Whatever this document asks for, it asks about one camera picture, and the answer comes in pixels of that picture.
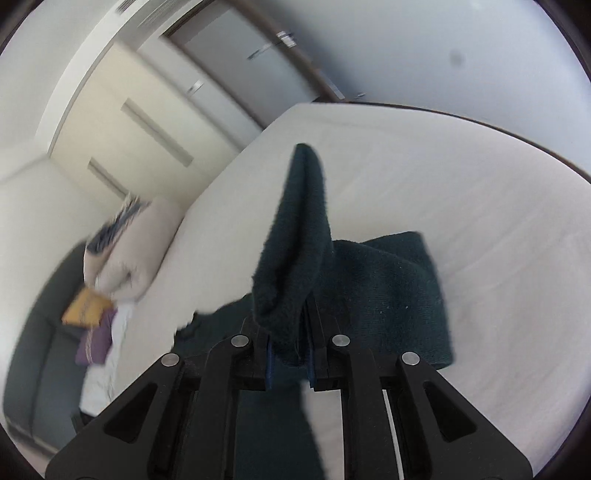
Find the towel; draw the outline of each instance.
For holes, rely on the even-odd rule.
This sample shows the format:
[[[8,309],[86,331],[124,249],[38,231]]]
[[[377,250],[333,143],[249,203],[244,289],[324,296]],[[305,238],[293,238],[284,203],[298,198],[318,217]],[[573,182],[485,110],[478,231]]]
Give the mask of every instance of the towel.
[[[320,161],[299,144],[252,287],[255,321],[291,365],[306,357],[300,313],[311,292],[319,312],[358,345],[413,351],[435,368],[452,363],[443,296],[421,235],[332,241]]]
[[[195,313],[174,341],[181,356],[205,353],[239,333],[250,312],[269,331],[278,355],[273,388],[241,392],[236,480],[324,478],[301,408],[306,346],[300,321],[311,292],[320,312],[333,315],[366,348],[414,351],[435,368],[452,362],[443,297],[421,235],[332,241],[320,162],[308,145],[296,146],[252,295],[213,314]]]

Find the yellow cushion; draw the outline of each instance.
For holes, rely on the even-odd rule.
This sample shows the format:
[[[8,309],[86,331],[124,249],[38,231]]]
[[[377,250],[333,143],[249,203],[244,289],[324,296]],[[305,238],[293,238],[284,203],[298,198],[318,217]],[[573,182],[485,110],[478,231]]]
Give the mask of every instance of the yellow cushion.
[[[113,308],[113,302],[85,287],[68,307],[61,322],[77,327],[95,328],[106,309]]]

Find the gray sofa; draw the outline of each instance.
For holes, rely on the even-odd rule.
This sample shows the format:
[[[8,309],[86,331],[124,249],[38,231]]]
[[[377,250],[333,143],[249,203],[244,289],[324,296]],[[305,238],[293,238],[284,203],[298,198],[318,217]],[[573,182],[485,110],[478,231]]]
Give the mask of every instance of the gray sofa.
[[[12,357],[4,394],[8,431],[18,440],[53,454],[76,434],[72,415],[86,367],[74,363],[84,330],[61,317],[84,285],[85,244],[62,260],[35,301]]]

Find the white cabinet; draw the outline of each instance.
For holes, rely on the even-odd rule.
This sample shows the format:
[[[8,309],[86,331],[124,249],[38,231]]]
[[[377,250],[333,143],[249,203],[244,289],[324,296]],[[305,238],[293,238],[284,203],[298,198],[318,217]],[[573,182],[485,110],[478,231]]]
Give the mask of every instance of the white cabinet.
[[[187,208],[237,154],[193,104],[114,44],[76,98],[51,157],[109,207],[133,192]]]

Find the mattress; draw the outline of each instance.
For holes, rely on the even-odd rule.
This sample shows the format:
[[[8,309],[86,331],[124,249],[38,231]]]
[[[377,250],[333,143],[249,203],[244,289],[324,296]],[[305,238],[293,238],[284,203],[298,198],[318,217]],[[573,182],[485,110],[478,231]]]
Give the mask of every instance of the mattress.
[[[128,322],[115,394],[195,310],[251,289],[298,142],[323,163],[333,239],[423,233],[456,357],[441,373],[539,471],[591,393],[591,186],[520,140],[431,112],[297,105],[268,127],[187,212]],[[338,396],[305,397],[327,475],[342,478]]]

